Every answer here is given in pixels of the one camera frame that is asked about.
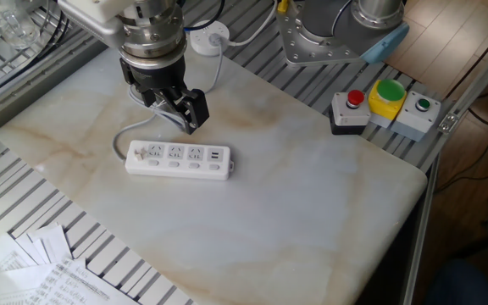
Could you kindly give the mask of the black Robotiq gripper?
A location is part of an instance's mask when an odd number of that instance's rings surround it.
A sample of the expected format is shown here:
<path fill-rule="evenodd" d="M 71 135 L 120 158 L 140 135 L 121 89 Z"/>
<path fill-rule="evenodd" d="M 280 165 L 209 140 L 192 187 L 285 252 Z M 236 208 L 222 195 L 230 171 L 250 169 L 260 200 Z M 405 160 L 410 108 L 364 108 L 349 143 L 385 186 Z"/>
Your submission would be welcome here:
<path fill-rule="evenodd" d="M 203 91 L 187 90 L 184 76 L 186 61 L 183 55 L 170 64 L 157 59 L 125 57 L 120 55 L 120 66 L 125 81 L 130 85 L 130 98 L 148 108 L 156 116 L 165 119 L 191 135 L 209 118 L 208 105 Z M 165 100 L 156 93 L 140 93 L 142 90 L 165 90 Z"/>

